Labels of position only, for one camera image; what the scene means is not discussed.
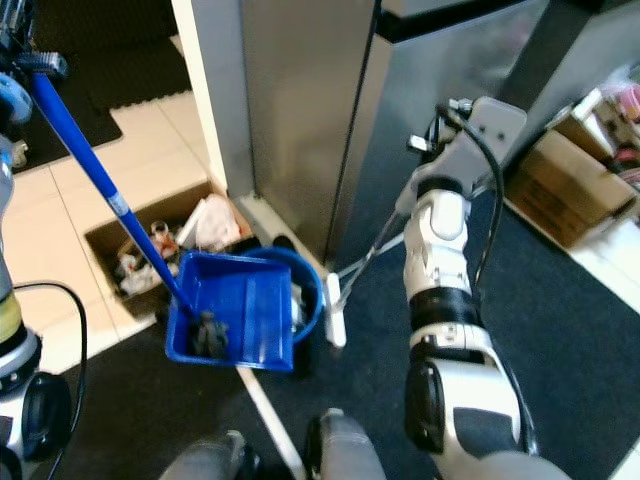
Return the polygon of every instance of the blue bucket rim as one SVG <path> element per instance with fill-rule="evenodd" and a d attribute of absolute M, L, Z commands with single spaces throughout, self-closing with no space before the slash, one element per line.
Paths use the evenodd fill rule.
<path fill-rule="evenodd" d="M 316 290 L 318 292 L 318 301 L 316 302 L 315 308 L 313 309 L 313 314 L 311 315 L 311 319 L 304 326 L 302 330 L 300 330 L 297 334 L 293 336 L 293 343 L 296 344 L 301 342 L 305 338 L 307 338 L 311 333 L 311 331 L 316 326 L 316 324 L 318 323 L 318 319 L 320 318 L 322 309 L 324 308 L 324 289 L 322 287 L 322 280 L 320 280 L 320 276 L 318 275 L 318 272 L 316 272 L 315 268 L 313 268 L 311 264 L 302 255 L 288 248 L 256 247 L 256 248 L 247 250 L 246 252 L 243 252 L 242 255 L 249 256 L 251 258 L 260 258 L 260 257 L 255 257 L 253 255 L 259 254 L 261 252 L 272 252 L 272 251 L 275 251 L 276 253 L 278 253 L 279 255 L 281 254 L 284 257 L 290 258 L 292 261 L 295 261 L 296 263 L 304 267 L 305 270 L 307 270 L 311 274 L 311 277 L 313 278 L 313 282 L 315 283 L 315 286 L 316 286 Z M 262 260 L 278 261 L 275 259 L 262 259 Z"/>

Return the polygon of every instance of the beige tile floor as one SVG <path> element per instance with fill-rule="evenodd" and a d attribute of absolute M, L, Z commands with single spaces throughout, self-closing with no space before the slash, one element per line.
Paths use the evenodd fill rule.
<path fill-rule="evenodd" d="M 192 93 L 114 110 L 123 137 L 96 153 L 132 208 L 199 183 L 209 159 Z M 140 331 L 152 317 L 132 318 L 113 297 L 84 234 L 113 219 L 75 159 L 19 174 L 2 233 L 14 282 L 52 279 L 81 297 L 89 321 L 89 353 Z M 55 290 L 18 294 L 25 323 L 44 338 L 42 368 L 77 363 L 79 322 L 73 303 Z"/>

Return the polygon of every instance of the floor tile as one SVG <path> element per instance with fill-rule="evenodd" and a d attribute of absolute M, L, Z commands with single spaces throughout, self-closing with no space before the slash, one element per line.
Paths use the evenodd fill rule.
<path fill-rule="evenodd" d="M 640 286 L 640 228 L 634 222 L 620 225 L 592 248 Z"/>
<path fill-rule="evenodd" d="M 95 148 L 110 175 L 153 162 L 158 156 L 184 146 L 182 138 L 155 102 L 112 110 L 111 115 L 123 137 Z M 60 191 L 90 185 L 90 180 L 72 157 L 52 164 L 51 172 Z"/>
<path fill-rule="evenodd" d="M 187 143 L 204 140 L 193 92 L 176 93 L 157 102 L 169 122 Z"/>
<path fill-rule="evenodd" d="M 156 321 L 154 314 L 145 315 L 143 317 L 133 317 L 126 308 L 113 296 L 108 297 L 105 301 L 107 309 L 111 314 L 113 323 L 120 340 L 129 338 L 131 335 L 144 330 Z"/>
<path fill-rule="evenodd" d="M 206 179 L 206 172 L 186 147 L 158 158 L 153 163 L 114 175 L 115 184 L 134 210 Z M 84 234 L 115 219 L 113 212 L 93 186 L 63 192 L 62 198 L 100 291 L 105 296 L 111 295 L 112 289 Z"/>
<path fill-rule="evenodd" d="M 87 351 L 93 356 L 118 343 L 118 335 L 102 300 L 85 306 Z M 80 317 L 75 313 L 38 332 L 43 349 L 40 368 L 59 373 L 80 362 Z"/>
<path fill-rule="evenodd" d="M 58 196 L 58 189 L 49 167 L 34 168 L 14 176 L 13 196 L 7 215 L 19 212 L 51 197 Z"/>
<path fill-rule="evenodd" d="M 101 297 L 60 197 L 10 215 L 3 222 L 2 234 L 14 282 L 57 280 L 76 291 L 84 303 Z M 44 325 L 75 309 L 67 295 L 55 289 L 25 294 L 21 306 L 25 322 L 32 325 Z"/>
<path fill-rule="evenodd" d="M 610 477 L 611 480 L 637 480 L 640 478 L 640 453 L 631 451 Z"/>

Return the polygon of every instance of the metal cabinet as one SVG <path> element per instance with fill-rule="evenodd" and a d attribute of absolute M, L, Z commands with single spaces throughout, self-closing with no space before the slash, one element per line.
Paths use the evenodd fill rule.
<path fill-rule="evenodd" d="M 438 102 L 496 95 L 547 2 L 532 0 L 391 43 L 376 35 L 346 156 L 327 258 L 361 256 L 417 166 L 406 149 Z"/>
<path fill-rule="evenodd" d="M 242 4 L 256 191 L 318 258 L 373 6 L 373 0 Z"/>

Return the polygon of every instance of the mop head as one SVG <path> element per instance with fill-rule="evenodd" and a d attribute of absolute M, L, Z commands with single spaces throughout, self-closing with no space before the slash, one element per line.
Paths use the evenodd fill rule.
<path fill-rule="evenodd" d="M 344 328 L 344 306 L 339 305 L 340 278 L 337 273 L 327 275 L 324 283 L 324 331 L 327 341 L 336 348 L 343 348 L 347 343 Z"/>
<path fill-rule="evenodd" d="M 201 357 L 226 359 L 229 326 L 217 322 L 212 312 L 202 312 L 191 333 L 191 345 Z"/>

